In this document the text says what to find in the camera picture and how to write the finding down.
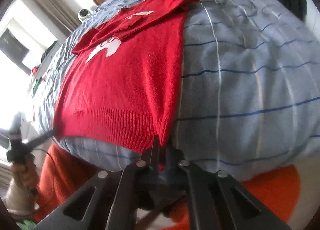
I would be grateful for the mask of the person left hand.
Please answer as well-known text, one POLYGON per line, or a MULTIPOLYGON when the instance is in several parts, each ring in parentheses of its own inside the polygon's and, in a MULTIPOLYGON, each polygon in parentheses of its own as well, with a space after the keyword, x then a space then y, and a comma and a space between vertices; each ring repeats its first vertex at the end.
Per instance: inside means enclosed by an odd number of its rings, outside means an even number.
POLYGON ((29 153, 25 156, 25 163, 15 162, 11 165, 12 177, 17 186, 36 190, 39 184, 39 175, 34 159, 34 155, 29 153))

